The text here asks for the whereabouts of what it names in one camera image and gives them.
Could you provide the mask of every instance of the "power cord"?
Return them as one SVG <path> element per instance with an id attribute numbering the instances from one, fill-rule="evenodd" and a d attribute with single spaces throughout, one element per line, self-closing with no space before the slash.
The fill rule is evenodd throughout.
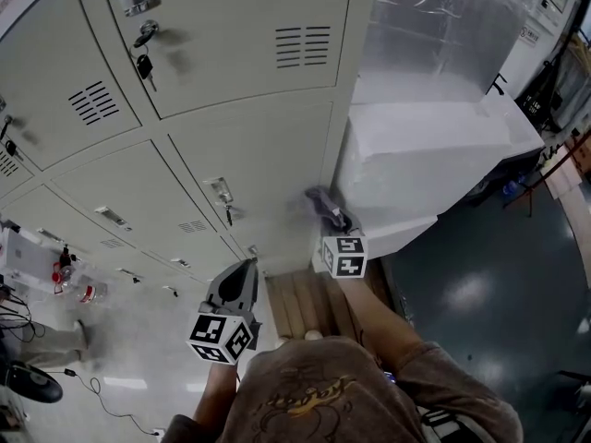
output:
<path id="1" fill-rule="evenodd" d="M 25 316 L 23 314 L 16 312 L 15 310 L 12 310 L 11 308 L 0 305 L 0 308 L 6 311 L 3 313 L 0 313 L 0 319 L 6 318 L 7 322 L 15 323 L 14 326 L 11 324 L 9 325 L 6 322 L 0 323 L 0 330 L 9 331 L 17 340 L 24 342 L 24 343 L 30 343 L 35 338 L 41 338 L 41 337 L 45 336 L 45 332 L 46 332 L 45 326 L 42 325 L 41 323 L 35 323 L 32 321 L 32 314 L 30 312 L 30 309 L 29 309 L 29 306 L 27 305 L 27 303 L 24 300 L 22 300 L 20 297 L 14 295 L 14 293 L 12 293 L 12 292 L 10 293 L 9 297 L 10 298 L 7 299 L 9 302 L 12 302 L 13 304 L 16 304 L 16 305 L 24 306 L 27 309 L 27 315 Z M 24 329 L 26 327 L 31 327 L 31 329 L 33 330 L 33 334 L 29 340 L 23 340 L 13 331 L 13 329 Z M 42 327 L 42 334 L 37 332 L 37 327 Z"/>
<path id="2" fill-rule="evenodd" d="M 136 419 L 134 418 L 134 416 L 131 413 L 124 413 L 122 415 L 118 415 L 117 413 L 109 412 L 106 409 L 106 407 L 104 406 L 103 397 L 101 396 L 101 381 L 99 379 L 97 379 L 96 377 L 93 377 L 90 380 L 90 385 L 87 386 L 86 383 L 84 382 L 84 380 L 82 380 L 82 377 L 80 377 L 78 374 L 76 374 L 75 371 L 72 371 L 72 369 L 64 369 L 64 371 L 52 371 L 52 372 L 48 372 L 47 374 L 65 374 L 66 376 L 77 377 L 78 379 L 80 379 L 82 386 L 84 386 L 86 389 L 88 389 L 90 392 L 92 392 L 94 395 L 96 395 L 99 398 L 99 402 L 101 403 L 103 410 L 105 412 L 107 412 L 109 415 L 116 417 L 116 418 L 126 418 L 126 417 L 130 418 L 131 421 L 134 423 L 134 425 L 138 428 L 138 430 L 141 433 L 143 433 L 144 435 L 150 435 L 151 437 L 157 437 L 159 435 L 158 433 L 147 432 L 147 431 L 143 430 L 141 428 L 141 426 L 138 425 L 138 422 L 136 422 Z"/>

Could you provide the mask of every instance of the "wooden board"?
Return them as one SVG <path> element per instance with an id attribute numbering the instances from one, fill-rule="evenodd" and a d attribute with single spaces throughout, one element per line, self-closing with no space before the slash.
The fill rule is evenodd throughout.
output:
<path id="1" fill-rule="evenodd" d="M 320 331 L 316 307 L 314 306 L 314 299 L 310 291 L 310 274 L 303 270 L 295 272 L 293 278 L 295 295 L 297 296 L 297 302 L 299 303 L 299 309 L 304 319 L 306 331 L 310 331 L 311 329 Z"/>
<path id="2" fill-rule="evenodd" d="M 334 315 L 331 310 L 331 302 L 326 294 L 324 281 L 313 270 L 308 271 L 308 283 L 314 307 L 316 308 L 316 317 L 318 318 L 320 333 L 323 336 L 338 335 L 339 329 L 334 321 Z"/>
<path id="3" fill-rule="evenodd" d="M 275 327 L 277 328 L 277 335 L 279 337 L 291 338 L 293 336 L 285 305 L 283 304 L 283 295 L 279 290 L 275 279 L 267 279 L 267 291 L 269 293 L 269 302 L 275 320 Z"/>
<path id="4" fill-rule="evenodd" d="M 283 296 L 285 312 L 287 312 L 289 326 L 292 329 L 292 336 L 298 340 L 303 340 L 306 334 L 306 327 L 302 313 L 300 312 L 299 302 L 297 302 L 294 278 L 291 274 L 283 274 L 274 278 L 273 281 Z"/>

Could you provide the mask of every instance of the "white cabinet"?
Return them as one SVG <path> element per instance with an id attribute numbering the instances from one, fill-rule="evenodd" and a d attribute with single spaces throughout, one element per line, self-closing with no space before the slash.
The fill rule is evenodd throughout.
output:
<path id="1" fill-rule="evenodd" d="M 37 187 L 3 208 L 2 217 L 41 239 L 54 240 L 58 248 L 67 243 L 85 257 L 114 248 L 118 252 L 133 249 L 74 210 L 46 186 Z"/>
<path id="2" fill-rule="evenodd" d="M 31 178 L 31 174 L 15 156 L 9 156 L 0 145 L 0 198 Z"/>
<path id="3" fill-rule="evenodd" d="M 110 272 L 139 279 L 171 279 L 180 274 L 113 236 L 73 209 L 46 186 L 40 186 L 2 209 L 9 219 L 42 240 L 53 240 L 55 248 L 67 244 L 72 253 L 100 264 Z"/>
<path id="4" fill-rule="evenodd" d="M 39 0 L 0 42 L 7 134 L 45 169 L 139 125 L 79 0 Z"/>
<path id="5" fill-rule="evenodd" d="M 85 164 L 54 181 L 97 222 L 122 237 L 212 279 L 237 256 L 211 227 L 150 141 Z"/>
<path id="6" fill-rule="evenodd" d="M 162 0 L 126 17 L 109 0 L 126 47 L 147 19 L 161 117 L 256 95 L 336 83 L 348 0 Z M 136 55 L 143 50 L 134 50 Z"/>
<path id="7" fill-rule="evenodd" d="M 171 132 L 201 190 L 225 222 L 214 179 L 233 197 L 232 236 L 260 259 L 309 259 L 310 207 L 304 191 L 319 182 L 331 104 L 244 115 Z"/>

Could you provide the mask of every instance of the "person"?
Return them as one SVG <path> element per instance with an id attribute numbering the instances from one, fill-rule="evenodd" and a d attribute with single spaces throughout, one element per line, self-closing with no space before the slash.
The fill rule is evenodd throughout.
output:
<path id="1" fill-rule="evenodd" d="M 0 289 L 0 305 L 10 298 L 6 288 Z M 22 361 L 41 369 L 62 367 L 82 361 L 89 345 L 81 320 L 73 331 L 57 330 L 34 321 L 26 321 L 16 312 L 4 310 L 0 318 L 0 354 L 10 361 Z"/>
<path id="2" fill-rule="evenodd" d="M 425 432 L 437 420 L 428 415 L 474 430 L 470 437 L 448 441 L 523 441 L 508 403 L 467 375 L 437 344 L 423 342 L 363 281 L 340 284 L 364 331 L 363 341 L 392 371 L 395 384 L 354 341 L 291 340 L 256 355 L 238 392 L 236 367 L 212 365 L 193 417 L 175 416 L 163 443 L 424 442 L 432 441 Z"/>

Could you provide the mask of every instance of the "locker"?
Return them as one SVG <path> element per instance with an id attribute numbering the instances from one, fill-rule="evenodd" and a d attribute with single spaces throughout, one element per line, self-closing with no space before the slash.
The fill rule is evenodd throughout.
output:
<path id="1" fill-rule="evenodd" d="M 118 254 L 115 250 L 96 260 L 97 266 L 110 271 L 124 284 L 151 285 L 161 280 L 173 280 L 183 274 L 134 249 Z"/>
<path id="2" fill-rule="evenodd" d="M 32 178 L 16 157 L 11 157 L 0 145 L 0 198 Z"/>
<path id="3" fill-rule="evenodd" d="M 67 244 L 81 258 L 122 274 L 122 280 L 128 275 L 117 269 L 131 271 L 142 280 L 180 275 L 93 223 L 46 186 L 39 186 L 6 206 L 2 217 L 42 240 L 50 240 L 58 250 Z"/>
<path id="4" fill-rule="evenodd" d="M 46 186 L 39 186 L 7 205 L 2 210 L 2 217 L 40 239 L 52 240 L 57 248 L 61 249 L 67 243 L 84 257 L 114 248 L 119 253 L 133 249 L 74 210 Z"/>
<path id="5" fill-rule="evenodd" d="M 238 261 L 178 183 L 151 141 L 54 179 L 97 222 L 206 281 Z"/>
<path id="6" fill-rule="evenodd" d="M 219 183 L 232 195 L 229 227 L 252 230 L 308 214 L 304 191 L 319 182 L 330 103 L 183 126 L 171 139 L 225 222 Z"/>
<path id="7" fill-rule="evenodd" d="M 308 267 L 314 222 L 298 218 L 282 222 L 246 225 L 232 231 L 243 251 L 256 247 L 259 270 L 278 275 Z"/>
<path id="8" fill-rule="evenodd" d="M 79 0 L 39 0 L 0 41 L 7 134 L 45 169 L 139 126 Z"/>
<path id="9" fill-rule="evenodd" d="M 134 17 L 109 2 L 126 47 L 158 24 L 145 87 L 161 117 L 336 83 L 348 0 L 162 0 Z"/>

